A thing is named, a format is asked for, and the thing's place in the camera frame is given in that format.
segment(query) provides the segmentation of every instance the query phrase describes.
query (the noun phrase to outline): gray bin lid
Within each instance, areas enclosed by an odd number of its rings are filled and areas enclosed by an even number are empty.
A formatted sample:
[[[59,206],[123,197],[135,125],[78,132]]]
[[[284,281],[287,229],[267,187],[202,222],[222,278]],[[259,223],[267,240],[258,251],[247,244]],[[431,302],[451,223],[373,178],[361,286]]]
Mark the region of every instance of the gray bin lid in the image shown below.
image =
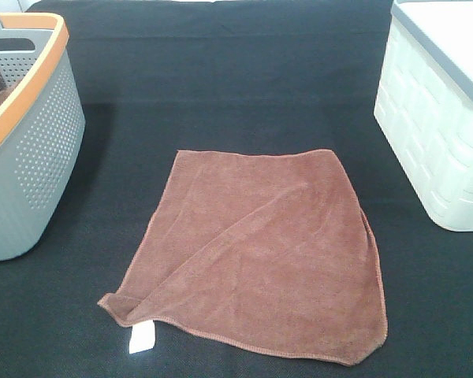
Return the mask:
[[[473,1],[394,0],[391,14],[473,101]]]

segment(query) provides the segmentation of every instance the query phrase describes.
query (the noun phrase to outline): brown cloth in basket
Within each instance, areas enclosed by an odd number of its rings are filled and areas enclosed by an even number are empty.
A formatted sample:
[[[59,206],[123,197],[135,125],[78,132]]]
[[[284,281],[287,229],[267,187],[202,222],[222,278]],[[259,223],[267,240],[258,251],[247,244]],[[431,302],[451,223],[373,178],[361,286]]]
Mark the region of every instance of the brown cloth in basket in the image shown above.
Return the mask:
[[[165,321],[343,365],[387,335],[374,236],[330,150],[179,151],[123,283],[99,305],[125,327]]]

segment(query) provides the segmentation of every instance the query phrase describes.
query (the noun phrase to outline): plastic storage bin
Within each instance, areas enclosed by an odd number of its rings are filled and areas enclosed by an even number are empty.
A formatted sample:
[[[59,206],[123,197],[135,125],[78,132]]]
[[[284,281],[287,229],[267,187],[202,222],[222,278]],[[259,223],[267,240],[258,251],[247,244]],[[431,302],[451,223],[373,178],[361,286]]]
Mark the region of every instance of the plastic storage bin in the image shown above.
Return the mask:
[[[30,50],[0,51],[8,85],[0,106],[0,260],[39,240],[72,172],[84,131],[63,19],[0,14],[0,39],[29,39]]]
[[[374,115],[430,218],[473,231],[473,2],[392,15]]]

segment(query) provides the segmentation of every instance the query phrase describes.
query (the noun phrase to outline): black fabric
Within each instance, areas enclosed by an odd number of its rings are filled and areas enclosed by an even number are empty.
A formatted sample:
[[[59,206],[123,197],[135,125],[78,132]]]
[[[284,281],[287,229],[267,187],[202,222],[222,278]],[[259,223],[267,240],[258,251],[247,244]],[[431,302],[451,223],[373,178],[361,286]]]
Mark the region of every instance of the black fabric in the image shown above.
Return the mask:
[[[0,377],[473,377],[473,233],[427,217],[372,115],[390,0],[42,1],[87,127],[38,245],[0,262]],[[121,282],[177,149],[341,159],[380,250],[389,338],[351,368],[157,323],[128,354],[96,302]]]

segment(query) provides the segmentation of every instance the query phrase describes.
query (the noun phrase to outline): basket handle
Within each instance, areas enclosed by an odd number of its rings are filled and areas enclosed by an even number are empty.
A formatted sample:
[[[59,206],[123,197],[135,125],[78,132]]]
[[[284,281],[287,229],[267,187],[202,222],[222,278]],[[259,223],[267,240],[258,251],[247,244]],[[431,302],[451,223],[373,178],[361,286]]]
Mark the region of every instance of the basket handle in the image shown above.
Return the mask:
[[[49,31],[45,47],[22,81],[10,96],[0,105],[0,145],[16,127],[17,123],[33,105],[46,86],[58,62],[65,52],[69,33],[63,18],[54,13],[0,13],[3,29],[20,29],[19,38],[41,42],[36,35],[25,35],[25,29]]]

